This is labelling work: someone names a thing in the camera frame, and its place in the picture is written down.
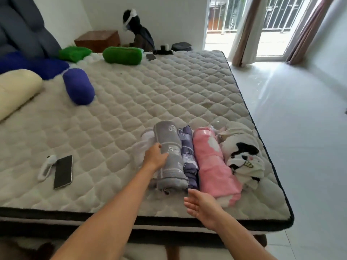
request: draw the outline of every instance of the purple bolster pillow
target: purple bolster pillow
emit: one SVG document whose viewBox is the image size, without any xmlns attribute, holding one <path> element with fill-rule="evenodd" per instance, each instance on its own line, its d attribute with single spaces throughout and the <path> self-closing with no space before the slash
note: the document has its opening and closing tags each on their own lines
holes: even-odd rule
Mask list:
<svg viewBox="0 0 347 260">
<path fill-rule="evenodd" d="M 88 75 L 80 68 L 72 68 L 63 74 L 67 94 L 77 105 L 90 104 L 95 96 Z"/>
</svg>

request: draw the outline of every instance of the green plush toy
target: green plush toy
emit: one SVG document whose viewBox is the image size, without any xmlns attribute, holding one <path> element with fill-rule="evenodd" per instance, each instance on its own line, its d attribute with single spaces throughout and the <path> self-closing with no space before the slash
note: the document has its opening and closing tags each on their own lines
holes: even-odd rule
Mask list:
<svg viewBox="0 0 347 260">
<path fill-rule="evenodd" d="M 138 65 L 142 60 L 142 51 L 136 47 L 110 46 L 102 55 L 109 64 Z"/>
<path fill-rule="evenodd" d="M 69 46 L 59 51 L 59 59 L 77 63 L 91 53 L 92 50 L 86 47 Z"/>
</svg>

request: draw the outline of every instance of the curtain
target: curtain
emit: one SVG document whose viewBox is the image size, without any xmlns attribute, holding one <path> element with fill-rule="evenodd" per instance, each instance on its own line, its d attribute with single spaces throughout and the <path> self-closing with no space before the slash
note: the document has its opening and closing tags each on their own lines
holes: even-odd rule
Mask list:
<svg viewBox="0 0 347 260">
<path fill-rule="evenodd" d="M 248 0 L 229 53 L 233 66 L 255 62 L 268 0 Z"/>
<path fill-rule="evenodd" d="M 334 0 L 322 0 L 308 20 L 304 29 L 301 31 L 299 40 L 290 52 L 286 62 L 290 65 L 300 63 L 304 55 L 312 43 L 313 38 L 318 32 L 319 26 L 322 24 L 327 11 Z"/>
</svg>

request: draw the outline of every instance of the rolled gray towel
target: rolled gray towel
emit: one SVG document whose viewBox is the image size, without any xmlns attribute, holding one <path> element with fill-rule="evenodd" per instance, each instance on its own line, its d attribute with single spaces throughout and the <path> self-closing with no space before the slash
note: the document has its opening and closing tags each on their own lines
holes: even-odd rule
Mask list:
<svg viewBox="0 0 347 260">
<path fill-rule="evenodd" d="M 157 189 L 166 194 L 174 190 L 186 190 L 188 178 L 183 172 L 182 143 L 178 128 L 172 121 L 165 120 L 155 124 L 153 131 L 156 142 L 161 144 L 161 153 L 169 154 L 165 166 L 158 174 Z"/>
</svg>

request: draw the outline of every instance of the quilted mattress top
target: quilted mattress top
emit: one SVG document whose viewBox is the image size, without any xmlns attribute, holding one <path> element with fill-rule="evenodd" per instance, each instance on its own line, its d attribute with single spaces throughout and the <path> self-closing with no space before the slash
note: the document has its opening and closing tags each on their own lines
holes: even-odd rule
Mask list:
<svg viewBox="0 0 347 260">
<path fill-rule="evenodd" d="M 258 134 L 220 51 L 175 52 L 138 66 L 107 64 L 92 54 L 72 67 L 84 69 L 95 88 L 89 106 L 71 102 L 59 75 L 0 123 L 1 216 L 9 207 L 98 211 L 134 176 L 131 146 L 160 120 L 193 129 L 238 121 Z M 260 139 L 259 145 L 265 178 L 226 211 L 239 220 L 289 221 L 290 206 Z M 74 159 L 72 184 L 58 190 L 53 190 L 54 175 L 37 181 L 52 154 Z M 189 218 L 185 195 L 148 190 L 139 215 Z"/>
</svg>

